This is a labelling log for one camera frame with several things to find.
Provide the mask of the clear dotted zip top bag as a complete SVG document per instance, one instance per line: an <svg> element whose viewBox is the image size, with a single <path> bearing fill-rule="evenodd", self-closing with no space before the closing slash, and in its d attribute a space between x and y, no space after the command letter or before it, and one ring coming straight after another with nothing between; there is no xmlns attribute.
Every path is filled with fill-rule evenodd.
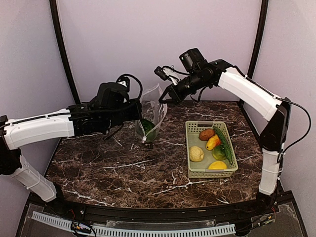
<svg viewBox="0 0 316 237"><path fill-rule="evenodd" d="M163 91L158 83L154 87L146 89L140 99L142 105L142 118L154 123L158 128L158 131L160 131L161 124L167 114L167 105L158 101L162 93ZM140 120L137 120L135 122L135 132L142 142L140 130Z"/></svg>

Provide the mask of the bok choy toy green white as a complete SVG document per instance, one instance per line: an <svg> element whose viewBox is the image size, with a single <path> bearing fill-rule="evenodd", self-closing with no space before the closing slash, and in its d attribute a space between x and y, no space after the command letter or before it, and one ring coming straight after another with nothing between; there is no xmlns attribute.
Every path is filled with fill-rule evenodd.
<svg viewBox="0 0 316 237"><path fill-rule="evenodd" d="M140 135L142 142L152 142L158 135L158 128L151 121L142 118L140 119Z"/></svg>

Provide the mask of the brown potato toy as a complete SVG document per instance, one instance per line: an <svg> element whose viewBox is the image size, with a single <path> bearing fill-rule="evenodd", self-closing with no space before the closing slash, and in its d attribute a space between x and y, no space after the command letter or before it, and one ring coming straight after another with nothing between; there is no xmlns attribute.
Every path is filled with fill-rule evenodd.
<svg viewBox="0 0 316 237"><path fill-rule="evenodd" d="M199 139L201 141L208 141L211 137L215 136L216 133L213 129L206 129L199 133Z"/></svg>

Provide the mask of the beige wrinkled round food toy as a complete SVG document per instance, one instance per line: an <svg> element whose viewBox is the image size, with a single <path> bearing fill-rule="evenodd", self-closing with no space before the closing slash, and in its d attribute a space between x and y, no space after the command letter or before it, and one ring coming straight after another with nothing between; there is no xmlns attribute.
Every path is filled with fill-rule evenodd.
<svg viewBox="0 0 316 237"><path fill-rule="evenodd" d="M204 151L201 147L192 146L189 148L189 159L192 162L201 162L204 159Z"/></svg>

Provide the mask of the orange yellow pepper toy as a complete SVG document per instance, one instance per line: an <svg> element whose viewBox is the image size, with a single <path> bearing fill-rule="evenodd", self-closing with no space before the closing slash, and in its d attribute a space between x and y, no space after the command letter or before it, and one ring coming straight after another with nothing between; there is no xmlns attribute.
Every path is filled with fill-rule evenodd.
<svg viewBox="0 0 316 237"><path fill-rule="evenodd" d="M206 143L206 149L212 151L215 147L221 145L222 142L218 135L212 136Z"/></svg>

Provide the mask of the pale green plastic basket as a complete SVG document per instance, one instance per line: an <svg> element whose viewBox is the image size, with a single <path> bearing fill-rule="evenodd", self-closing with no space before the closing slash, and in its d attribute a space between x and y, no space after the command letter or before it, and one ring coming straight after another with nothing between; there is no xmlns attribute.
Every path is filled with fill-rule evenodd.
<svg viewBox="0 0 316 237"><path fill-rule="evenodd" d="M187 164L188 176L190 178L226 178L238 170L237 159L235 151L232 146L230 135L227 126L222 121L194 121L189 120L185 123L186 129L186 145L187 145ZM206 148L206 141L199 139L199 134L207 129L220 130L225 137L229 158L223 160L227 168L210 169L210 165L215 163L217 159L213 156L213 152ZM190 159L190 148L198 147L198 153L204 155L203 159L199 161L192 161Z"/></svg>

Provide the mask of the green cucumber toy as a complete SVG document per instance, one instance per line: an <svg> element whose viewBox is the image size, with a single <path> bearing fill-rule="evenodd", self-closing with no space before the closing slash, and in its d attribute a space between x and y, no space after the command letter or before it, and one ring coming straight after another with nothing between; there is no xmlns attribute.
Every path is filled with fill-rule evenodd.
<svg viewBox="0 0 316 237"><path fill-rule="evenodd" d="M228 159L228 162L230 165L233 164L233 150L231 149L231 146L226 139L224 133L216 126L213 127L213 130L215 131L216 135L218 135L220 141L222 142L222 146L224 148L224 153Z"/></svg>

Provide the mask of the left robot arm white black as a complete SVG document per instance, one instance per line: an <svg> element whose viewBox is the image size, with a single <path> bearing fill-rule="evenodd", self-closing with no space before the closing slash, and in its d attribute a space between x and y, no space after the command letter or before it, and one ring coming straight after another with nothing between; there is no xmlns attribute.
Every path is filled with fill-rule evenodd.
<svg viewBox="0 0 316 237"><path fill-rule="evenodd" d="M142 117L139 98L131 99L129 85L106 82L89 102L24 119L0 118L0 173L18 180L37 194L59 215L66 215L70 205L63 200L58 185L34 169L21 153L21 147L54 138L77 137L92 133L106 134L115 126Z"/></svg>

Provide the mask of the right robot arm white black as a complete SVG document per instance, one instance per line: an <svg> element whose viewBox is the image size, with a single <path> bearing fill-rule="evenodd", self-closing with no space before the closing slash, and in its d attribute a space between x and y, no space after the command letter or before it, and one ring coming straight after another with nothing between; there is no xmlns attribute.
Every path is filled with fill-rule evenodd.
<svg viewBox="0 0 316 237"><path fill-rule="evenodd" d="M158 66L154 73L170 81L159 98L162 104L179 104L199 89L220 87L254 108L268 122L259 135L263 152L262 175L252 210L263 214L276 203L277 180L281 174L282 156L291 112L290 100L281 99L256 84L241 70L223 59L208 62L197 48L189 49L179 57L185 72L183 79L174 75L170 66Z"/></svg>

